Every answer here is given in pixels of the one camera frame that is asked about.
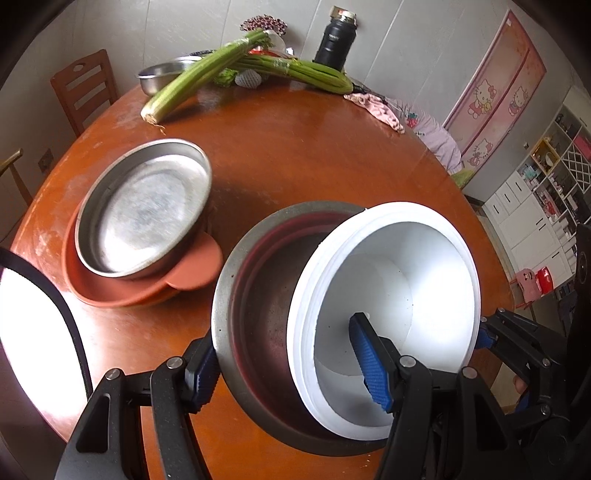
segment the pink towel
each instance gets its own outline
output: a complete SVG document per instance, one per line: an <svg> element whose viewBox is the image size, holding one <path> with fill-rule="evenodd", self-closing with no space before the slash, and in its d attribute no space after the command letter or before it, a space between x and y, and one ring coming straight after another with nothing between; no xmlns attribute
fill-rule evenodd
<svg viewBox="0 0 591 480"><path fill-rule="evenodd" d="M365 108L375 118L391 126L397 132L404 133L404 126L394 115L394 112L390 110L390 107L384 104L379 97L371 93L351 93L350 95L344 95L344 97L355 105Z"/></svg>

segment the white bowl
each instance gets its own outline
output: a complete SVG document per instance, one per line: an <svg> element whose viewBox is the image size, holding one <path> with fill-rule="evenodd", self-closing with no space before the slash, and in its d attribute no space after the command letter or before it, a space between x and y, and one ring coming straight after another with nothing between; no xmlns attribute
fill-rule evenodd
<svg viewBox="0 0 591 480"><path fill-rule="evenodd" d="M388 437L392 415L363 384L348 334L356 312L429 368L465 366L478 333L480 289L453 225L415 203L368 209L320 244L295 288L287 354L304 404L338 435L378 440Z"/></svg>

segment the black thermos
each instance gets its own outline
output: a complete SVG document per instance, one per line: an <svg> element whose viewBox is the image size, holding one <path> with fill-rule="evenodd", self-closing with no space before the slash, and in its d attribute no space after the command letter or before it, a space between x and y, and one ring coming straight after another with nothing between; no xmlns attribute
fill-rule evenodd
<svg viewBox="0 0 591 480"><path fill-rule="evenodd" d="M357 35L356 15L340 10L324 29L324 37L316 52L314 61L342 71L349 49Z"/></svg>

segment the hello kitty poster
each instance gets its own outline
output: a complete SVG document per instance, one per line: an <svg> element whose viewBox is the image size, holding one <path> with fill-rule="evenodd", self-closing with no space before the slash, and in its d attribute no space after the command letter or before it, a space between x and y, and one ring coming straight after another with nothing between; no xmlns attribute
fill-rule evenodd
<svg viewBox="0 0 591 480"><path fill-rule="evenodd" d="M511 116L518 115L523 106L527 103L529 97L527 90L520 86L513 94L513 100L509 104L509 114Z"/></svg>
<svg viewBox="0 0 591 480"><path fill-rule="evenodd" d="M467 162L472 167L479 167L488 155L492 151L492 143L490 143L486 138L483 138L482 141L474 147L472 150L472 156L467 159Z"/></svg>
<svg viewBox="0 0 591 480"><path fill-rule="evenodd" d="M535 46L509 10L480 68L444 123L462 152L463 168L454 175L460 188L487 160L494 161L495 150L545 73Z"/></svg>
<svg viewBox="0 0 591 480"><path fill-rule="evenodd" d="M488 83L487 79L474 89L474 101L468 107L468 113L476 119L481 115L486 115L492 110L492 101L495 99L496 90Z"/></svg>

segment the metal bowl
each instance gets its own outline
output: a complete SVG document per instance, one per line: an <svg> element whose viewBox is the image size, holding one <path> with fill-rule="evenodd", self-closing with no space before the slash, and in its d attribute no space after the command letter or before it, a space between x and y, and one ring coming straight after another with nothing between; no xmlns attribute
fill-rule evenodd
<svg viewBox="0 0 591 480"><path fill-rule="evenodd" d="M234 398L267 433L317 455L360 455L384 445L320 425L298 394L285 346L291 297L307 261L332 230L362 210L307 202L265 218L228 257L213 299L213 344Z"/></svg>
<svg viewBox="0 0 591 480"><path fill-rule="evenodd" d="M81 262L111 278L172 266L191 240L211 185L207 156L185 140L156 140L127 152L80 207L74 239Z"/></svg>
<svg viewBox="0 0 591 480"><path fill-rule="evenodd" d="M152 65L139 72L136 77L139 78L139 85L144 93L154 96L199 60L201 57L178 57L166 63Z"/></svg>

